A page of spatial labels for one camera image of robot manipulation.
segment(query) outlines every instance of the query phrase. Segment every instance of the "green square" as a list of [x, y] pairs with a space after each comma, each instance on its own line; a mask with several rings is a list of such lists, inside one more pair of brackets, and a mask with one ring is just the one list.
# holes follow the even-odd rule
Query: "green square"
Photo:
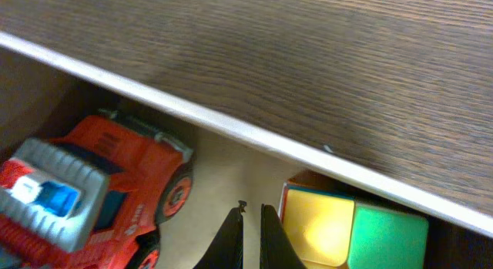
[[423, 217], [358, 205], [347, 264], [351, 269], [421, 269], [427, 235]]

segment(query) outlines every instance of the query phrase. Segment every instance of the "toy car wheel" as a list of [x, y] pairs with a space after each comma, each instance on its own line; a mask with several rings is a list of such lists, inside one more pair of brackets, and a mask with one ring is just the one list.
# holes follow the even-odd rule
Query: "toy car wheel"
[[161, 194], [155, 215], [156, 224], [161, 224], [178, 213], [190, 195], [192, 183], [191, 166], [185, 164], [175, 172], [171, 182]]
[[153, 231], [137, 237], [139, 249], [134, 253], [126, 269], [153, 269], [159, 259], [159, 232]]

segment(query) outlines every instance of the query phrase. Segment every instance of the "toy car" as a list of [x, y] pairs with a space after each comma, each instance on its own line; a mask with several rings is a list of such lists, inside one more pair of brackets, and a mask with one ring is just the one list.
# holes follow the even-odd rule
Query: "toy car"
[[27, 139], [0, 170], [0, 268], [154, 268], [193, 151], [118, 112]]

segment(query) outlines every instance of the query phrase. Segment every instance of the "wood grain tabletop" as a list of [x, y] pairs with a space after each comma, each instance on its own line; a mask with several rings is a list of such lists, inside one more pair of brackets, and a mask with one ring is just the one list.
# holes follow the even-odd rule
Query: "wood grain tabletop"
[[493, 0], [0, 0], [0, 29], [493, 215]]

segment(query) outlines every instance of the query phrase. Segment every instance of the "yellow cube face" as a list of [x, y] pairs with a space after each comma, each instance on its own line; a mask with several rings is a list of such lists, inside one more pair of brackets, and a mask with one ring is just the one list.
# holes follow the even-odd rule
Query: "yellow cube face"
[[354, 201], [289, 189], [283, 227], [298, 257], [339, 267], [347, 260]]

